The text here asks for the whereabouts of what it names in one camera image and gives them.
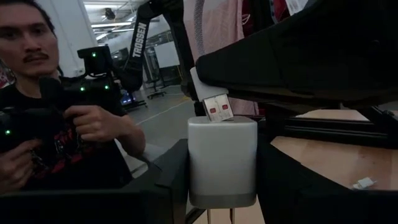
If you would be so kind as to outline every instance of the mustache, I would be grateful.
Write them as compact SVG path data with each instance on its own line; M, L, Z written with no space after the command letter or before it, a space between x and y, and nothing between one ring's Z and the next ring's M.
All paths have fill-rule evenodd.
M49 56L42 52L36 52L36 53L30 54L30 55L24 57L23 61L24 61L24 63L28 63L28 62L31 62L31 61L34 61L37 59L46 60L46 59L49 59Z

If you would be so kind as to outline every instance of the man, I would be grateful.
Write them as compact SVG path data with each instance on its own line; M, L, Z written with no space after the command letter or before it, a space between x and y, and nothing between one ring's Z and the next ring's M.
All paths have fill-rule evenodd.
M38 81L58 78L58 60L57 37L46 12L34 0L1 0L0 62L14 73L16 83L0 91L0 109L46 107ZM4 152L0 142L4 152L0 154L0 194L118 188L130 182L114 139L129 155L139 156L145 137L119 102L107 108L71 106L64 117L65 121L73 118L73 124L65 122L66 131L54 136L53 144L32 139Z

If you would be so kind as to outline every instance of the black metal frame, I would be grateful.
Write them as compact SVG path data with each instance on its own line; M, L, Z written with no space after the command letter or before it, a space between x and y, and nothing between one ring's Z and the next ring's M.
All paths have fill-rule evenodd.
M152 84L153 84L153 86L152 86L151 88L154 89L154 91L153 91L151 94L147 95L148 100L151 100L151 99L153 99L153 98L156 97L156 96L164 96L164 95L166 94L165 91L161 91L161 90L157 90L157 89L156 89L156 83L157 83L159 80L160 80L160 79L158 78L158 79L156 79L156 80L152 80L151 82L148 82L148 83L152 83Z
M272 133L267 135L270 142L277 136L285 136L398 149L398 138L393 131L398 126L398 119L392 112L381 111L375 106L358 110L358 112L369 121L249 117L259 122L260 133Z
M205 209L193 208L185 216L185 224L193 224L205 211Z

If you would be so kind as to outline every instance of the graphic print on shirt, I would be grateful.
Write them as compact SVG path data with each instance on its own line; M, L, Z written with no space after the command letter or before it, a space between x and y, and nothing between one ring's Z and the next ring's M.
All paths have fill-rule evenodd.
M46 175L57 173L67 166L89 156L93 151L92 143L84 142L70 124L53 137L53 144L47 144L32 151L34 178L42 179Z

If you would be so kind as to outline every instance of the man's arm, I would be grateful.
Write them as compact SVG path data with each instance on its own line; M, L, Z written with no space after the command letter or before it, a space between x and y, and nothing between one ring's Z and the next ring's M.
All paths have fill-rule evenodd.
M120 117L123 130L116 139L130 156L140 156L145 150L145 135L142 129L134 124L129 115Z

